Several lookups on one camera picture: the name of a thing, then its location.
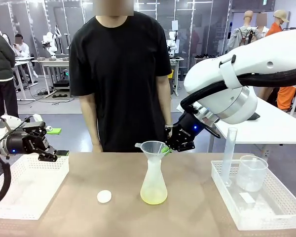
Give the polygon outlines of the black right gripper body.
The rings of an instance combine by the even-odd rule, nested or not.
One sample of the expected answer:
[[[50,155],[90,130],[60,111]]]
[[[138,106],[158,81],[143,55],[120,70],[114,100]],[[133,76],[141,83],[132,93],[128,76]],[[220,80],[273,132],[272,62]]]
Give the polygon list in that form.
[[[173,125],[172,138],[176,143],[193,142],[204,128],[205,125],[194,114],[184,112]]]

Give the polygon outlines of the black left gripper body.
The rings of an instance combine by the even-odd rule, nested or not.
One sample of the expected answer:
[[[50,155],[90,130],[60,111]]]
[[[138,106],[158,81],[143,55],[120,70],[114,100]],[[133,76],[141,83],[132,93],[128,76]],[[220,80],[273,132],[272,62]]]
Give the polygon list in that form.
[[[48,149],[45,124],[24,124],[6,139],[10,154],[40,153]]]

